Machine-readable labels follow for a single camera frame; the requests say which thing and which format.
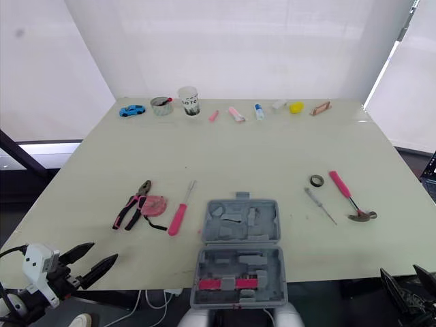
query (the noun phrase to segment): yellow object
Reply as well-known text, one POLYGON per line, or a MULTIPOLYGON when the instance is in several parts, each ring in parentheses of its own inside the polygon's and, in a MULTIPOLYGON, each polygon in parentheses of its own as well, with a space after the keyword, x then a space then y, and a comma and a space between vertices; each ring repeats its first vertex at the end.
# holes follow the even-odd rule
POLYGON ((290 104, 289 110, 290 110, 291 114, 298 114, 299 112, 301 112, 303 110, 304 107, 305 107, 304 103, 296 102, 294 104, 290 104))

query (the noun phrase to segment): black tape roll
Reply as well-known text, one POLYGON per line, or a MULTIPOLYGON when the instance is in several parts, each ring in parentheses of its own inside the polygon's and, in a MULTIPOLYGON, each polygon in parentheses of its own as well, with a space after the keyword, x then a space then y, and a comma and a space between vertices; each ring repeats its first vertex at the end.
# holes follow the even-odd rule
POLYGON ((324 178, 320 175, 312 175, 310 181, 314 187, 320 187, 324 184, 324 178))

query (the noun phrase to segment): hammer head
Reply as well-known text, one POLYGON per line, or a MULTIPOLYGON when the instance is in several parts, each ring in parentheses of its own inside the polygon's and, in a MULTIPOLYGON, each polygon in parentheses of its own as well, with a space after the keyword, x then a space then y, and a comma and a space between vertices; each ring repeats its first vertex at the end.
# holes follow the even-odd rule
POLYGON ((348 218, 354 221, 364 222, 371 219, 377 218, 377 213, 375 211, 370 211, 369 213, 364 213, 361 210, 357 211, 357 215, 349 215, 348 218))

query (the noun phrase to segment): blue toy car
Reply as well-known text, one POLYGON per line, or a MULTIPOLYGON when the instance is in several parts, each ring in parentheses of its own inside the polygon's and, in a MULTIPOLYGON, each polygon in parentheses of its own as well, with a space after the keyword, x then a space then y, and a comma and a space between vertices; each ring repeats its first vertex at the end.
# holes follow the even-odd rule
POLYGON ((127 117, 133 114, 142 114, 145 112, 145 107, 139 104, 132 104, 128 107, 123 107, 120 109, 120 116, 127 117))

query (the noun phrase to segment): pliers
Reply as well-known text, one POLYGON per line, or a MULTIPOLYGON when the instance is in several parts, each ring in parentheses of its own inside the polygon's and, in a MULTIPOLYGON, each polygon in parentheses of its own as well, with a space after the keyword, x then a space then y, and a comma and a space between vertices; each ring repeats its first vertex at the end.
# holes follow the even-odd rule
POLYGON ((112 228, 114 230, 117 230, 120 228, 121 222, 124 219, 124 216, 127 214, 127 212, 130 210, 131 207, 135 205, 135 203, 138 203, 138 206, 136 208, 136 211, 133 215, 133 217, 130 219, 127 226, 125 226, 125 230, 131 230, 131 228, 135 225, 135 223, 139 220, 141 217, 141 208, 145 203, 146 195, 150 191, 151 188, 151 181, 148 180, 144 184, 141 185, 138 192, 134 196, 131 196, 123 210, 120 211, 118 214, 118 217, 115 219, 114 225, 112 228))

